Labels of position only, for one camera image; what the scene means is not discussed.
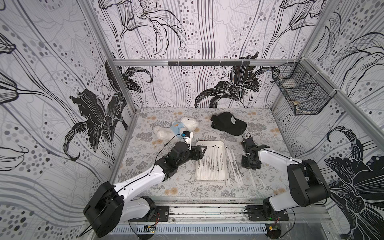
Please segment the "white plush toy blue shirt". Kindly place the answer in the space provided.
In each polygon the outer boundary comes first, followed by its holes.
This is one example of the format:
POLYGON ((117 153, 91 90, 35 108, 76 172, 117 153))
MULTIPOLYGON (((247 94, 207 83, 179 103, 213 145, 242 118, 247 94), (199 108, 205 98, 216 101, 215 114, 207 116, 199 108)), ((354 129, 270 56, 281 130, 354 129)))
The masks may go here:
POLYGON ((199 123, 196 119, 190 117, 182 117, 180 121, 175 121, 168 128, 155 126, 154 133, 159 140, 170 140, 175 135, 182 134, 184 131, 193 132, 199 123))

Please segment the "pile straw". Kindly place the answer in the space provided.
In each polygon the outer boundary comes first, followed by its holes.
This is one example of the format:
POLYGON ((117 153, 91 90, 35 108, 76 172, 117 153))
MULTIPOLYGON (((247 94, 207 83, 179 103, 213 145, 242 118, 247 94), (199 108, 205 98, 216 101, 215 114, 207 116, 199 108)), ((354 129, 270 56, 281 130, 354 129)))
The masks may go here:
MULTIPOLYGON (((231 165, 231 168, 232 168, 232 172, 233 172, 235 180, 236 180, 236 184, 238 185, 239 188, 243 188, 246 185, 244 184, 242 172, 240 171, 238 163, 236 161, 236 156, 235 156, 233 150, 229 149, 229 147, 225 147, 225 149, 226 149, 226 154, 227 154, 227 157, 229 159, 229 162, 230 162, 230 165, 231 165)), ((257 185, 256 185, 256 181, 255 181, 253 172, 248 169, 248 173, 249 173, 249 176, 250 176, 250 179, 251 179, 251 182, 252 182, 252 186, 255 188, 257 185)), ((261 175, 259 173, 257 173, 257 172, 254 172, 254 173, 258 177, 257 180, 262 184, 263 188, 266 190, 267 186, 263 182, 263 179, 261 178, 261 175)))

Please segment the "black baseball cap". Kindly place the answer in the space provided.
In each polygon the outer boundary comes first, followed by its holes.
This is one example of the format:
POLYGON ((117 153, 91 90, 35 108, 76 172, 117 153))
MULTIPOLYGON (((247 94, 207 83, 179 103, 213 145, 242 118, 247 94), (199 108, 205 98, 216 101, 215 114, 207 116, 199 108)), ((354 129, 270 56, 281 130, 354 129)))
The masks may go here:
POLYGON ((213 129, 228 133, 232 136, 240 136, 247 129, 247 123, 237 119, 230 112, 223 112, 219 115, 212 115, 211 121, 211 127, 213 129))

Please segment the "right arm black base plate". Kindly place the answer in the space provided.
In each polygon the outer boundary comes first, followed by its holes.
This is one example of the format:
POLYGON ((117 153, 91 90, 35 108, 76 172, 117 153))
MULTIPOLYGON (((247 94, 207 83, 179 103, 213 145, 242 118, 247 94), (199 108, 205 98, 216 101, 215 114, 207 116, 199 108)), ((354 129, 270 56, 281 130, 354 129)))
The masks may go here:
POLYGON ((286 211, 275 211, 269 206, 247 205, 243 214, 247 215, 252 222, 258 221, 288 221, 289 216, 286 211))

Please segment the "white rectangular storage tray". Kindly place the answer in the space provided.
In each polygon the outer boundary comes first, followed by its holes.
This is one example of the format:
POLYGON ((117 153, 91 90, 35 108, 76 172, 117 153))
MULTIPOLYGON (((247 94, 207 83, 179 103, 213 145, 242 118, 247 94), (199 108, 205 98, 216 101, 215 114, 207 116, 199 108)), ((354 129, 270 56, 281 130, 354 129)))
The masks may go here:
MULTIPOLYGON (((212 146, 215 147, 223 147, 224 149, 224 155, 226 160, 226 153, 225 153, 225 145, 221 141, 198 141, 197 146, 207 146, 207 150, 205 152, 204 158, 201 160, 198 160, 196 163, 196 180, 199 182, 224 182, 224 181, 218 181, 217 179, 213 181, 213 170, 212 170, 212 146)), ((228 180, 228 168, 227 168, 227 162, 226 162, 226 174, 228 180)))

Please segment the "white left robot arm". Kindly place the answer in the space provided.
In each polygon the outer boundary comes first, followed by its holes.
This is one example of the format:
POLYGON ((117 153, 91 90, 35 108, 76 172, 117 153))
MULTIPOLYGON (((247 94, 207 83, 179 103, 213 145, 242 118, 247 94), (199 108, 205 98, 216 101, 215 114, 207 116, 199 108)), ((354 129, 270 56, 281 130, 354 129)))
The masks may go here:
POLYGON ((133 219, 151 220, 155 215, 156 205, 148 197, 139 195, 158 185, 177 173, 178 168, 188 161, 204 158, 207 146, 192 146, 177 142, 168 154, 157 159, 147 171, 117 184, 102 183, 95 191, 83 210, 90 230, 102 238, 109 234, 120 222, 133 219))

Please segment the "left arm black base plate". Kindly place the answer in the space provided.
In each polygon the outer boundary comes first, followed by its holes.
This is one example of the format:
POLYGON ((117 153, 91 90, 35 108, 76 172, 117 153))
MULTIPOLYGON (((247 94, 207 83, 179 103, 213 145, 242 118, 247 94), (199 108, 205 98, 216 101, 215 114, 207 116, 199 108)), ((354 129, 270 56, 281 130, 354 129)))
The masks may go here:
POLYGON ((163 223, 169 220, 170 207, 169 206, 156 206, 155 209, 143 218, 135 218, 130 222, 149 222, 149 223, 163 223))

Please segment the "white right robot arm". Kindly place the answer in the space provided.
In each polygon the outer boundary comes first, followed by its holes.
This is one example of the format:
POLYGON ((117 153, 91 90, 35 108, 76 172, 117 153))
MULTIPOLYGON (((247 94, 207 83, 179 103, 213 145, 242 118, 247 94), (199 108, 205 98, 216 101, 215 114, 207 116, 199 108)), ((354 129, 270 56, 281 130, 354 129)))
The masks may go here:
POLYGON ((267 145, 256 145, 253 138, 241 142, 245 154, 242 167, 259 170, 262 164, 268 164, 286 174, 289 189, 263 200, 263 211, 272 214, 292 209, 307 207, 331 196, 330 188, 313 160, 299 160, 272 150, 267 145))

